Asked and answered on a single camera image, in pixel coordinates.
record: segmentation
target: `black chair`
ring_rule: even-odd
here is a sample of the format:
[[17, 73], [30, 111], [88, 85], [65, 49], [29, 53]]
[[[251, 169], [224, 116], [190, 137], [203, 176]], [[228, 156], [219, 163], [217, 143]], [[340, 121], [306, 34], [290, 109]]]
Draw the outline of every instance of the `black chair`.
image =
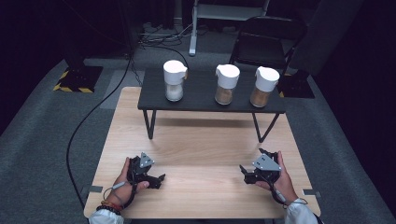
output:
[[294, 49], [306, 34], [303, 21], [253, 17], [243, 21], [229, 63], [271, 67], [285, 75]]

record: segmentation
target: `dark background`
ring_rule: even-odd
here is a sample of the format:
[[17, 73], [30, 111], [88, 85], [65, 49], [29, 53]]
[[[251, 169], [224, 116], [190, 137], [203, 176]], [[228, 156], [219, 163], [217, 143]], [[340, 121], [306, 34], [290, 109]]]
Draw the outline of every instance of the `dark background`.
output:
[[[2, 1], [2, 72], [0, 133], [12, 121], [24, 101], [48, 73], [63, 59], [56, 32], [46, 21], [45, 1]], [[120, 6], [114, 1], [67, 1], [85, 19], [104, 34], [125, 43]], [[136, 6], [131, 9], [131, 21], [141, 22], [145, 15]], [[301, 1], [314, 7], [317, 1]], [[123, 52], [125, 46], [100, 36], [59, 4], [59, 15], [78, 53], [82, 57]], [[396, 116], [395, 72], [393, 70], [396, 39], [394, 1], [366, 0], [357, 17], [339, 42], [321, 72], [314, 77], [320, 90], [340, 123], [364, 170], [395, 216], [396, 202]], [[342, 188], [342, 180], [334, 180]]]

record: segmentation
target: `human hand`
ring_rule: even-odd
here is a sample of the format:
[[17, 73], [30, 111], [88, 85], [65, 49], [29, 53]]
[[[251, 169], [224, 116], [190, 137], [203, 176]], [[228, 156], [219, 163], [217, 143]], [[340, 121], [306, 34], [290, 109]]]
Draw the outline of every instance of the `human hand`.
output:
[[[113, 203], [116, 206], [123, 207], [132, 195], [132, 185], [128, 182], [128, 168], [129, 168], [130, 159], [127, 157], [124, 163], [124, 166], [121, 170], [119, 177], [117, 177], [116, 181], [114, 181], [114, 185], [117, 185], [121, 182], [125, 182], [124, 185], [117, 189], [111, 190], [110, 194], [107, 196], [106, 201], [109, 203]], [[142, 181], [137, 184], [136, 192], [141, 189], [146, 189], [149, 186], [148, 181]]]
[[[298, 199], [298, 196], [294, 191], [293, 184], [291, 182], [288, 171], [286, 170], [285, 164], [283, 163], [283, 157], [280, 151], [277, 152], [277, 162], [281, 167], [281, 170], [280, 177], [275, 182], [274, 187], [283, 195], [283, 197], [285, 197], [285, 205], [289, 205], [290, 203]], [[270, 190], [270, 186], [264, 181], [257, 181], [256, 185], [263, 189]]]

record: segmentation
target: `white sleeve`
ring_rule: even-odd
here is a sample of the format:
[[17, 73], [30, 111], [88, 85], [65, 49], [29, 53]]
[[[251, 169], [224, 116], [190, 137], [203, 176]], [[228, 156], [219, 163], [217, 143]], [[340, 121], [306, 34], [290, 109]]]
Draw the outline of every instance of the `white sleeve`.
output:
[[318, 220], [303, 200], [296, 199], [286, 209], [285, 224], [318, 224]]
[[123, 224], [123, 217], [106, 209], [100, 209], [89, 218], [91, 224]]

